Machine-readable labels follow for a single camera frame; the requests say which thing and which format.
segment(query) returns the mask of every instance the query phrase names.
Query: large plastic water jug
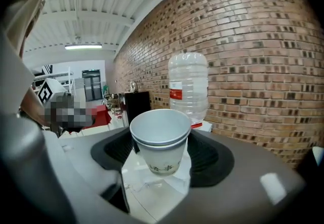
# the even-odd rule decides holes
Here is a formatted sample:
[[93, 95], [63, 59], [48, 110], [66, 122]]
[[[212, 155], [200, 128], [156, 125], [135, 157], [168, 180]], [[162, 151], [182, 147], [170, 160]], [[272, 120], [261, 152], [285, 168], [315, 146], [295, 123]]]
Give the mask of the large plastic water jug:
[[208, 68], [204, 55], [180, 53], [169, 60], [170, 108], [200, 123], [208, 109]]

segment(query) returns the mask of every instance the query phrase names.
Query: black and white sign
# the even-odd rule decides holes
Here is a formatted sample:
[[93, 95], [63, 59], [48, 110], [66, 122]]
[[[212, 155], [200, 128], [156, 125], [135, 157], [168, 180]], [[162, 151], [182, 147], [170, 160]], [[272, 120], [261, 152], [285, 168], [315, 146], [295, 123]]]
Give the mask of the black and white sign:
[[45, 82], [41, 88], [41, 90], [38, 93], [38, 97], [42, 104], [45, 104], [53, 95], [53, 92], [51, 91], [49, 85], [47, 82]]

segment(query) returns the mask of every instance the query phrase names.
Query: floor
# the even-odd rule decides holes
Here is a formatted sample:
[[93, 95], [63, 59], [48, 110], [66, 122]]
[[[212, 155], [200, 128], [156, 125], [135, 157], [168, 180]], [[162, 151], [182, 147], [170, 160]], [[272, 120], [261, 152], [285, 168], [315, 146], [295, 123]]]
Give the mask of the floor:
[[[88, 107], [98, 105], [101, 105], [101, 100], [87, 102]], [[80, 133], [65, 132], [60, 138], [77, 138], [124, 126], [122, 119], [118, 119], [111, 111], [108, 113], [111, 122], [107, 126], [85, 129]], [[186, 196], [190, 167], [190, 157], [186, 152], [176, 174], [161, 178], [150, 172], [140, 153], [135, 154], [132, 150], [122, 168], [130, 215], [146, 223], [156, 223], [162, 219]]]

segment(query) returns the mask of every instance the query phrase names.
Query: doorway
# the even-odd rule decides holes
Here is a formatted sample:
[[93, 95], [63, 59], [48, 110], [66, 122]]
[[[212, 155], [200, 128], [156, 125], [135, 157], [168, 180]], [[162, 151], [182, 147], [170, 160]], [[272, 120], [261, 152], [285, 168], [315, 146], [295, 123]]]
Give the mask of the doorway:
[[102, 99], [100, 70], [83, 70], [86, 101]]

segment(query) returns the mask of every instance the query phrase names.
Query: gray machine surface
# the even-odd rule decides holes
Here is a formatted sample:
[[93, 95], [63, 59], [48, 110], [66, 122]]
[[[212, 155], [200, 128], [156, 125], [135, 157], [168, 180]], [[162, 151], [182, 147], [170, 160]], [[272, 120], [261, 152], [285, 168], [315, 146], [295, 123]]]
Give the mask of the gray machine surface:
[[[74, 200], [74, 197], [81, 199], [80, 193], [74, 194], [79, 190], [76, 188], [77, 183], [88, 187], [82, 191], [87, 193], [87, 203], [94, 200], [93, 205], [95, 202], [98, 204], [98, 207], [93, 208], [98, 216], [92, 212], [91, 217], [84, 217], [89, 221], [93, 217], [93, 223], [94, 219], [103, 217], [102, 214], [106, 215], [107, 212], [114, 214], [113, 219], [119, 223], [137, 222], [101, 199], [99, 194], [121, 179], [117, 171], [101, 168], [90, 154], [94, 144], [122, 130], [124, 128], [70, 139], [57, 139], [52, 133], [45, 132], [53, 168], [58, 179], [62, 180], [68, 198], [73, 199], [71, 205], [74, 206], [74, 201], [77, 201], [80, 208], [85, 207], [84, 201]], [[202, 220], [204, 223], [263, 223], [289, 204], [304, 187], [304, 181], [294, 170], [264, 148], [203, 131], [199, 133], [227, 146], [235, 158], [234, 168], [216, 186], [191, 188], [187, 197], [159, 223], [198, 223]], [[287, 196], [276, 205], [271, 203], [260, 183], [260, 177], [267, 173], [276, 173], [287, 192]], [[83, 210], [78, 210], [76, 216], [79, 216], [78, 212], [80, 215], [85, 214]]]

